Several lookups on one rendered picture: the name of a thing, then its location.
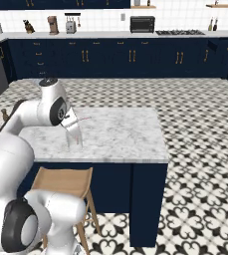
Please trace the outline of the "rail with hanging tools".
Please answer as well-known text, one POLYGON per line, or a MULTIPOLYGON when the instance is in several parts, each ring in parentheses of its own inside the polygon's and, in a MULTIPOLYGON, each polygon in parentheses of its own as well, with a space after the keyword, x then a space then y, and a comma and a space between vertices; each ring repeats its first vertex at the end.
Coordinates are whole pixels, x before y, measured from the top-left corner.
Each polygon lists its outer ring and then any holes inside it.
POLYGON ((80 17, 81 14, 80 13, 66 13, 65 17, 66 17, 66 26, 75 26, 76 25, 76 21, 75 18, 76 17, 80 17))

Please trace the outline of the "brown coffee machine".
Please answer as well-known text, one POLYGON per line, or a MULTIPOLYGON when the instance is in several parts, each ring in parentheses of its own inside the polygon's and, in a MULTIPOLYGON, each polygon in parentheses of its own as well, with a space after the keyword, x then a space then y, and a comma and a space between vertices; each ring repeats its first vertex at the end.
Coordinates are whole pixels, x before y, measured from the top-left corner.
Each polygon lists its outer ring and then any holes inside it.
POLYGON ((57 24, 57 17, 56 16, 49 16, 48 17, 48 23, 50 26, 50 34, 51 35, 58 35, 59 29, 57 24))

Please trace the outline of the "wooden stool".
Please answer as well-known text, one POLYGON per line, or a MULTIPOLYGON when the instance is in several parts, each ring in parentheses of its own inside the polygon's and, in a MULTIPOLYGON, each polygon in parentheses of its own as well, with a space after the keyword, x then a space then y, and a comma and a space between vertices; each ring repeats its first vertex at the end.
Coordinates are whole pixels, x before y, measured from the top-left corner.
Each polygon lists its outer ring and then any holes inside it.
POLYGON ((91 192, 93 169, 40 167, 30 195, 49 213, 49 229, 43 235, 45 255, 90 255, 84 223, 88 210, 101 234, 91 192))

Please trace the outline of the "clear glass cup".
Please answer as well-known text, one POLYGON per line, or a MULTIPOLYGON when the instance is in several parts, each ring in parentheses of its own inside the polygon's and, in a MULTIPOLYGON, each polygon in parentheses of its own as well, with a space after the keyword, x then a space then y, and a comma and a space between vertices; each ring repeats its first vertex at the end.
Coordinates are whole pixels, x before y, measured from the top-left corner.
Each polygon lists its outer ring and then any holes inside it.
POLYGON ((83 148, 83 137, 78 127, 69 127, 66 130, 66 139, 69 150, 80 150, 83 148))

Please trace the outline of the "silver toaster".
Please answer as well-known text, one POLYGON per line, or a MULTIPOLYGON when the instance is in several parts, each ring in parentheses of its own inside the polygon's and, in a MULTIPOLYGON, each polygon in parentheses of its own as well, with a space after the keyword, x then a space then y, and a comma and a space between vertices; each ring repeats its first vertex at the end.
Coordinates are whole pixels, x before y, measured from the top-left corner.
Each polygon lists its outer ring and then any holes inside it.
POLYGON ((77 26, 75 21, 68 21, 66 23, 66 32, 68 34, 74 34, 77 32, 77 26))

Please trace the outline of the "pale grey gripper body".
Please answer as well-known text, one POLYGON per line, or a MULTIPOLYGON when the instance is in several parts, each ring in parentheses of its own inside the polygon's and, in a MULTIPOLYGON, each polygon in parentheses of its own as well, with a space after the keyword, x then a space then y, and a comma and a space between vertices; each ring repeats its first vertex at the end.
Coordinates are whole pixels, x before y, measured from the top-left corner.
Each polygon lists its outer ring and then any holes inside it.
POLYGON ((79 136, 81 134, 79 127, 79 120, 73 109, 69 109, 61 122, 61 125, 65 128, 71 136, 79 136))

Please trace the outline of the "open dark blue drawer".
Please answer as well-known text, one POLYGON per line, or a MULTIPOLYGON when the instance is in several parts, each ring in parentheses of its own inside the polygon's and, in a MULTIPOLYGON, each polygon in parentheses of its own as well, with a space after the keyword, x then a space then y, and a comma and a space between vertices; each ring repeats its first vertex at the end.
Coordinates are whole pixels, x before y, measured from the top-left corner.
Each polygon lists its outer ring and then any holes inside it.
POLYGON ((209 40, 207 42, 207 47, 212 50, 213 52, 217 52, 218 43, 216 41, 209 40))

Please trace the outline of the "dark blue upper cupboards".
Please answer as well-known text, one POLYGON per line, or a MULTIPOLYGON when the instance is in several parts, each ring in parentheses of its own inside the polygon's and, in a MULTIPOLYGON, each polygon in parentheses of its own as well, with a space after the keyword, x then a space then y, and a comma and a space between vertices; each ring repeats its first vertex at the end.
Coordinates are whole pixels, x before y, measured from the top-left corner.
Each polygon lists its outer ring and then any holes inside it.
POLYGON ((0 10, 129 9, 130 0, 0 0, 0 10))

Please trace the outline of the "dark blue island cabinet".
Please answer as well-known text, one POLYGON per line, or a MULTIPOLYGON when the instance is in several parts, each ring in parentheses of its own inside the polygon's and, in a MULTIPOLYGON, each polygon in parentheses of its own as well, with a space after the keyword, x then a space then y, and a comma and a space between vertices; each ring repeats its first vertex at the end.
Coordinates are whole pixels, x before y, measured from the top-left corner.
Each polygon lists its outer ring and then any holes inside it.
POLYGON ((154 247, 166 163, 35 162, 17 195, 30 190, 40 166, 86 169, 92 166, 91 191, 97 213, 128 213, 131 247, 154 247))

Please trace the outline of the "dark knife block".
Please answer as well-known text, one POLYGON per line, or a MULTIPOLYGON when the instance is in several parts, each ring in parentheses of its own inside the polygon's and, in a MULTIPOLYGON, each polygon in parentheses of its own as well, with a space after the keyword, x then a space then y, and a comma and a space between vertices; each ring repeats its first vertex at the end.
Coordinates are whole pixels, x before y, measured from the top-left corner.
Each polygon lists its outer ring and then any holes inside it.
POLYGON ((24 20, 24 24, 25 24, 25 29, 28 34, 32 34, 35 32, 33 26, 30 24, 30 22, 28 20, 24 20))

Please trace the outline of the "dark blue cupboards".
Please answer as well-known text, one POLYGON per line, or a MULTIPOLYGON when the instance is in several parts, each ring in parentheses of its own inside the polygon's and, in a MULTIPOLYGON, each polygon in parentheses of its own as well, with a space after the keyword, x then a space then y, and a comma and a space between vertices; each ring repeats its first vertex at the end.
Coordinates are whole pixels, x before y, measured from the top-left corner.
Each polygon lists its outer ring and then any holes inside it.
POLYGON ((130 0, 0 0, 0 10, 129 9, 130 0))
POLYGON ((7 39, 0 57, 9 82, 30 78, 221 78, 228 37, 7 39), (218 43, 217 52, 207 47, 218 43))

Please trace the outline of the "black toaster oven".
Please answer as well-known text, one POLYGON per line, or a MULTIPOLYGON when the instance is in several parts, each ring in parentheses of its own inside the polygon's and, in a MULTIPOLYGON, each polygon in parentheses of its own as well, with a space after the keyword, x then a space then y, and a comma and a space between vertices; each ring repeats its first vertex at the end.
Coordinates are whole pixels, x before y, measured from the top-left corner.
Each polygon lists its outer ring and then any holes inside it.
POLYGON ((131 16, 129 30, 131 33, 153 33, 154 16, 131 16))

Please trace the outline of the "dark blue lower cupboards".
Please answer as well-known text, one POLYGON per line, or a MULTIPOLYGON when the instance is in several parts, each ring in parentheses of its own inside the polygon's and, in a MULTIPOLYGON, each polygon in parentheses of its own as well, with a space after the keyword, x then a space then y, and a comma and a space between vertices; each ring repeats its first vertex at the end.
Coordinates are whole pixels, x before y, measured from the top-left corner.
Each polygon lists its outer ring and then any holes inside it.
POLYGON ((30 78, 221 78, 228 37, 7 39, 0 57, 9 82, 30 78), (218 43, 217 52, 207 47, 218 43))

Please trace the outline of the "black hob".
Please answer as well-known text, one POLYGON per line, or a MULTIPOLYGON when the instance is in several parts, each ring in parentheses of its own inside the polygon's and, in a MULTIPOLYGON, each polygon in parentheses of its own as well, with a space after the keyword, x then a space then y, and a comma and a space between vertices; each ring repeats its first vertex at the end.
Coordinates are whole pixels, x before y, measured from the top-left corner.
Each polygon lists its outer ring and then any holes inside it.
POLYGON ((178 35, 205 35, 203 32, 199 30, 158 30, 155 31, 157 35, 160 36, 178 36, 178 35))

